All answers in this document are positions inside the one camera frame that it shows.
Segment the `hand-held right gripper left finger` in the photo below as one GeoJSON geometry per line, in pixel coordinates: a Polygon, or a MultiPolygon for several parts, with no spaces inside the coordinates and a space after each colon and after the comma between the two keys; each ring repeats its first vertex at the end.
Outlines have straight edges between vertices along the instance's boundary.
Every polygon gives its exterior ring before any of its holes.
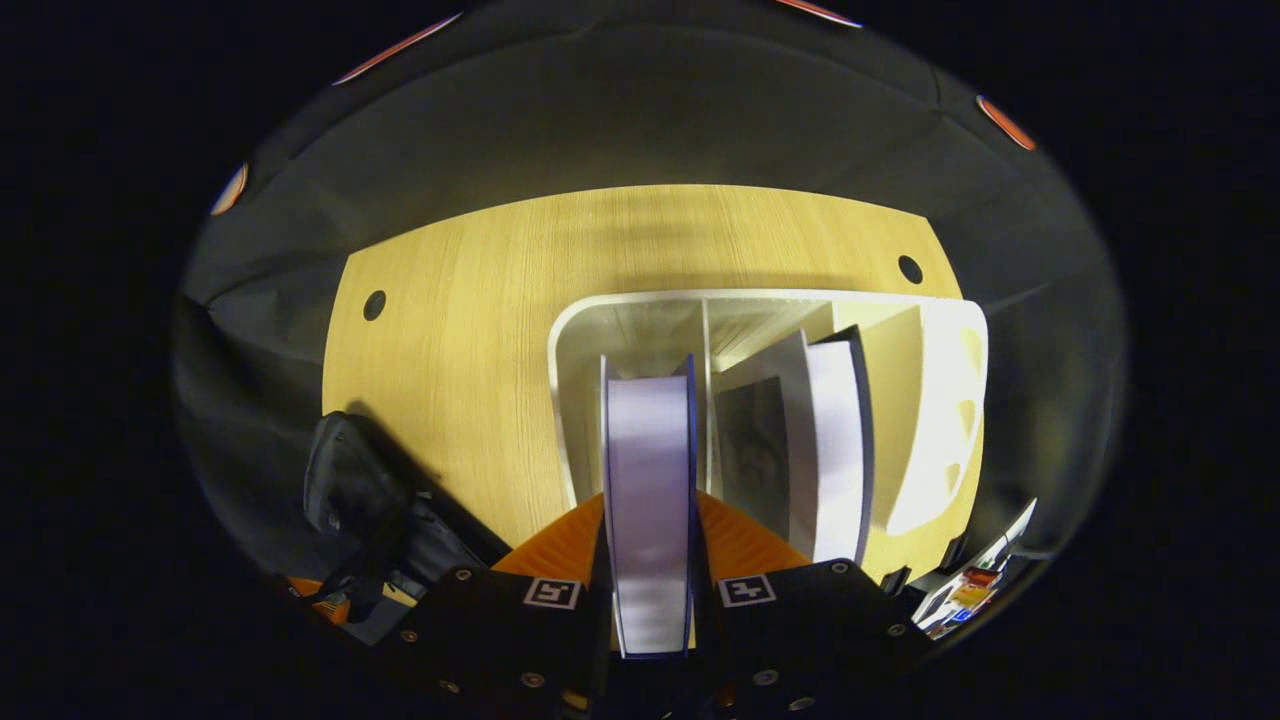
{"type": "Polygon", "coordinates": [[[590,719],[607,684],[612,603],[596,495],[494,566],[447,570],[374,657],[439,719],[590,719]]]}

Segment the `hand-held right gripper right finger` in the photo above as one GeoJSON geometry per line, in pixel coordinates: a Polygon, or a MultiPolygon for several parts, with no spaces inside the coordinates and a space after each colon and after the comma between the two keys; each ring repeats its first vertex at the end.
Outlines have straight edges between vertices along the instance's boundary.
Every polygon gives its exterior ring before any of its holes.
{"type": "Polygon", "coordinates": [[[899,711],[937,643],[852,560],[815,562],[696,492],[692,667],[703,719],[899,711]]]}

